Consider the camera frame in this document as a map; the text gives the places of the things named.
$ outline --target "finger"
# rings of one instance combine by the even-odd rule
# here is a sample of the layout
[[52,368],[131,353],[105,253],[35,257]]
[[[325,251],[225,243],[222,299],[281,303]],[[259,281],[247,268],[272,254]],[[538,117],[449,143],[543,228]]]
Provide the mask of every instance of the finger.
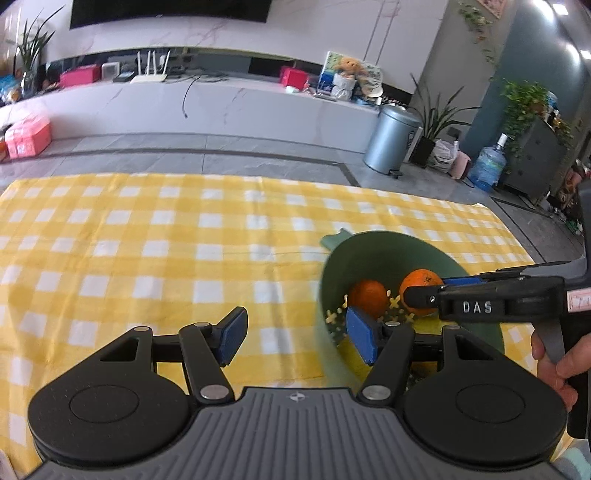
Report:
[[579,398],[579,394],[577,391],[568,384],[565,384],[560,390],[558,390],[558,395],[562,398],[564,405],[568,411],[573,409],[574,404],[577,403]]
[[556,365],[556,372],[562,378],[586,372],[591,368],[591,334],[582,337]]
[[556,373],[556,365],[550,361],[548,355],[538,360],[538,378],[556,391],[564,386],[564,378]]
[[531,355],[536,360],[541,360],[544,354],[546,353],[546,348],[544,347],[544,342],[540,336],[534,332],[531,334]]

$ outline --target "red box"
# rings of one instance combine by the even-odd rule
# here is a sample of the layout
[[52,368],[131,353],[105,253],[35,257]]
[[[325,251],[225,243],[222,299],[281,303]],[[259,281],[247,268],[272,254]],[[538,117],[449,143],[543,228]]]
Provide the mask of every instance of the red box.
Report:
[[73,87],[76,85],[87,85],[89,83],[98,82],[98,80],[100,80],[100,75],[99,65],[78,67],[60,75],[60,86]]
[[281,84],[284,87],[292,86],[298,90],[306,88],[308,74],[304,70],[286,68],[282,69]]

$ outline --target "black circular pad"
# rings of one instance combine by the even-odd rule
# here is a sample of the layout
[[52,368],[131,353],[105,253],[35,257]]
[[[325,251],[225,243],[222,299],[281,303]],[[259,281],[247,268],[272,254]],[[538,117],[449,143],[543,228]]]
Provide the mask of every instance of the black circular pad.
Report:
[[461,361],[422,380],[407,393],[404,415],[429,449],[481,468],[548,459],[566,422],[550,387],[495,361]]
[[456,406],[464,415],[482,423],[505,423],[525,408],[523,398],[503,385],[480,384],[460,390]]
[[33,397],[29,425],[42,457],[82,467],[124,465],[184,429],[190,410],[180,387],[151,371],[126,374],[114,363],[74,367]]
[[97,385],[74,395],[70,409],[81,420],[110,423],[129,417],[138,408],[138,404],[138,396],[129,388]]

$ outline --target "green plant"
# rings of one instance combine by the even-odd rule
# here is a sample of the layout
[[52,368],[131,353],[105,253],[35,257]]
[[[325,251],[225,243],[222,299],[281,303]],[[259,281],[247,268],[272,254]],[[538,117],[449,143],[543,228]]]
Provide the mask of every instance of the green plant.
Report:
[[505,149],[519,159],[519,139],[529,130],[535,117],[548,108],[548,89],[537,82],[510,82],[505,79],[501,96],[509,100],[503,125],[503,132],[509,135]]
[[558,125],[554,129],[558,143],[563,147],[570,148],[570,144],[573,141],[573,134],[571,133],[571,126],[565,120],[558,120]]
[[496,67],[496,48],[490,39],[491,25],[493,22],[488,20],[479,8],[465,4],[462,1],[459,1],[457,4],[460,6],[458,12],[464,18],[468,30],[476,34],[475,43],[480,45],[484,58],[493,67]]
[[35,28],[35,22],[39,19],[39,15],[41,15],[41,13],[39,13],[39,15],[35,17],[35,20],[33,20],[30,25],[28,24],[28,21],[25,21],[25,28],[22,32],[22,42],[17,45],[18,51],[20,52],[22,57],[22,63],[25,67],[25,70],[30,71],[33,69],[35,65],[35,60],[37,59],[43,48],[45,48],[45,46],[49,43],[53,35],[56,33],[55,31],[53,31],[52,33],[45,32],[42,34],[41,30],[43,29],[45,24],[49,20],[51,20],[52,17],[57,15],[57,13],[60,12],[63,8],[64,7],[59,8],[58,10],[53,12],[43,23],[41,23],[41,25],[37,27],[37,31],[34,35],[33,31]]
[[419,110],[414,108],[414,110],[419,114],[421,122],[423,123],[424,137],[434,141],[447,127],[452,125],[465,125],[469,127],[471,125],[468,122],[454,120],[454,117],[459,112],[464,112],[466,110],[476,110],[480,108],[479,106],[470,106],[467,108],[452,106],[452,102],[461,93],[464,87],[458,88],[456,93],[449,97],[443,108],[441,108],[441,93],[437,95],[437,99],[433,102],[431,99],[431,93],[429,92],[429,87],[425,85],[425,95],[423,96],[423,93],[421,93],[421,89],[418,86],[417,79],[412,74],[411,77],[413,78],[418,98],[421,100],[422,109]]

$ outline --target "orange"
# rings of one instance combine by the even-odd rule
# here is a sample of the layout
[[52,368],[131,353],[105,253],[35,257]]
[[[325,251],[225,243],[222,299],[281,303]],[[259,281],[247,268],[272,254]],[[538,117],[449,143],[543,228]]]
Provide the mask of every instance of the orange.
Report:
[[377,320],[389,308],[390,300],[386,288],[379,281],[361,280],[349,290],[347,306],[357,307]]
[[443,280],[439,276],[427,270],[425,268],[419,268],[410,272],[400,284],[398,294],[400,295],[400,301],[402,305],[410,312],[414,313],[417,317],[424,317],[425,315],[431,315],[436,312],[437,309],[413,309],[404,303],[404,291],[409,287],[426,287],[429,285],[443,285]]

